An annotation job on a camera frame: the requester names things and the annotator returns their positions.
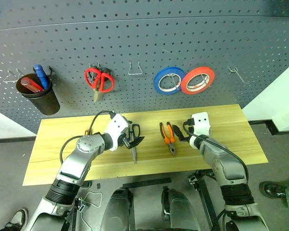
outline gray floor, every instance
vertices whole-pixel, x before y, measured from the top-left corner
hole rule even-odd
[[[272,136],[265,125],[252,126],[268,160],[268,164],[248,166],[250,172],[250,188],[260,210],[270,228],[270,231],[289,231],[289,210],[282,200],[268,199],[262,196],[258,190],[258,184],[264,180],[273,180],[289,185],[289,135]],[[0,143],[0,228],[9,220],[14,211],[20,207],[26,207],[32,214],[42,196],[47,192],[49,185],[22,187],[22,181],[26,166],[29,161],[32,141]],[[103,201],[100,208],[90,207],[84,213],[84,219],[97,231],[103,216],[107,201],[112,192],[122,186],[123,183],[140,180],[171,177],[170,188],[182,191],[191,201],[197,213],[199,223],[203,231],[209,227],[201,207],[199,195],[194,193],[187,183],[186,177],[191,172],[179,172],[171,174],[147,175],[140,177],[124,177],[108,180],[97,180],[89,189],[92,192],[102,192]],[[216,182],[206,179],[216,212],[223,209],[223,199]],[[163,185],[155,185],[133,189],[135,203],[136,228],[167,227],[168,223],[161,220],[160,196]],[[99,196],[89,198],[98,202]],[[89,231],[83,222],[78,222],[78,228]]]

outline white wall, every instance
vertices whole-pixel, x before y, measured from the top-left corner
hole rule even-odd
[[[271,119],[279,131],[289,131],[289,67],[243,112],[247,120]]]
[[[36,134],[0,113],[0,139],[28,136],[36,136]]]

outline red tape roll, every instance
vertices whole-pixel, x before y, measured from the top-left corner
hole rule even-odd
[[[193,86],[188,85],[188,83],[197,76],[202,77],[202,82]],[[211,68],[209,68],[208,66],[198,67],[188,72],[186,76],[182,79],[181,90],[183,91],[183,93],[188,95],[198,94],[207,89],[212,84],[214,78],[215,74]]]

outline pliers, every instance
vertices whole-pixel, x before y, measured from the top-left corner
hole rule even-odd
[[[165,134],[163,123],[159,123],[160,134],[162,135],[165,144],[168,145],[169,151],[171,152],[171,154],[175,155],[175,147],[174,147],[175,139],[174,139],[174,136],[173,136],[172,127],[171,127],[169,122],[167,122],[167,127],[168,127],[168,130],[170,132],[170,138],[167,137],[167,135]]]

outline blue screwdriver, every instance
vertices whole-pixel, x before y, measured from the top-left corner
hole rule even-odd
[[[37,76],[39,77],[43,88],[44,89],[48,88],[49,81],[48,81],[48,78],[47,78],[47,76],[43,70],[43,67],[40,64],[36,64],[36,65],[34,65],[34,69],[37,72]]]

